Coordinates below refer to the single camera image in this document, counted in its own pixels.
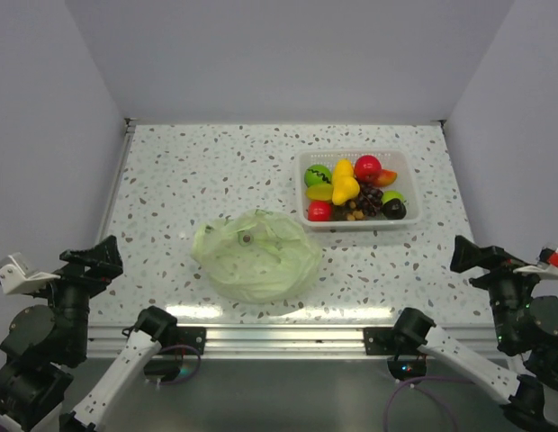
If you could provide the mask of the dark red grape bunch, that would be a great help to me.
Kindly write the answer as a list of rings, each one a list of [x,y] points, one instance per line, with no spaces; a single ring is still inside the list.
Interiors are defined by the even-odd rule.
[[[360,183],[360,194],[355,198],[365,217],[374,218],[382,208],[383,191],[370,183]]]

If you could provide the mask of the red apple toy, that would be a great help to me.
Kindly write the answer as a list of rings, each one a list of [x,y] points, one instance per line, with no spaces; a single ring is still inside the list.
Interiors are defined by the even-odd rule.
[[[381,171],[382,164],[375,156],[364,155],[355,162],[354,173],[359,182],[371,183],[377,179]]]

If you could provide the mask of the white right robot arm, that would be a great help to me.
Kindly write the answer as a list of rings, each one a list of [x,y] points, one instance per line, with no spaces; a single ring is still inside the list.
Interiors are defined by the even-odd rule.
[[[545,389],[558,392],[558,297],[533,295],[541,281],[558,280],[558,247],[543,247],[531,264],[501,247],[479,247],[455,236],[451,271],[461,274],[475,267],[484,273],[469,283],[489,295],[497,349],[509,357],[527,354],[524,373],[500,368],[414,308],[405,309],[395,322],[393,345],[402,353],[417,351],[450,365],[496,401],[516,427],[558,431],[545,416]]]

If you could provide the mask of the light green plastic bag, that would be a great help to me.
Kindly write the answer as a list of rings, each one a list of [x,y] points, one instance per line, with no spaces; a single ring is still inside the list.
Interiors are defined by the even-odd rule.
[[[292,217],[256,209],[202,224],[191,257],[219,295],[263,304],[309,290],[322,249]]]

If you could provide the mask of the yellow mango toy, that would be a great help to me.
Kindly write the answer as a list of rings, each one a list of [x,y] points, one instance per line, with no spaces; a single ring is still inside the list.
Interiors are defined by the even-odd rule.
[[[350,162],[348,159],[342,158],[336,163],[334,169],[332,170],[331,181],[334,184],[341,178],[354,177],[354,176],[355,176],[354,164]]]

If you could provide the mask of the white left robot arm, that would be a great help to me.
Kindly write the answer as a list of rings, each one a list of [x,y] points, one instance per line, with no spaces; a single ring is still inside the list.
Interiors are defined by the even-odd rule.
[[[0,415],[21,431],[102,431],[112,409],[156,354],[178,341],[174,316],[151,306],[127,330],[125,348],[103,378],[68,413],[61,411],[73,382],[68,369],[86,360],[90,301],[123,273],[114,235],[84,250],[68,249],[63,266],[34,268],[20,253],[0,261],[0,288],[6,295],[42,298],[21,310],[0,344]]]

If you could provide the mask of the brown longan bunch toy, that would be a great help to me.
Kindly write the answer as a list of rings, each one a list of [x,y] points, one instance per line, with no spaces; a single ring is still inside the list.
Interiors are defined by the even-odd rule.
[[[348,201],[340,206],[333,205],[331,218],[333,221],[363,221],[365,214],[355,201]]]

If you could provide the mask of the yellow pear toy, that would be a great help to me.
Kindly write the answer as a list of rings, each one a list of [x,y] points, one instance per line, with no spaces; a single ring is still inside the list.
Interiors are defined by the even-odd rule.
[[[352,175],[338,176],[333,179],[332,184],[331,201],[334,205],[341,206],[360,194],[360,185]]]

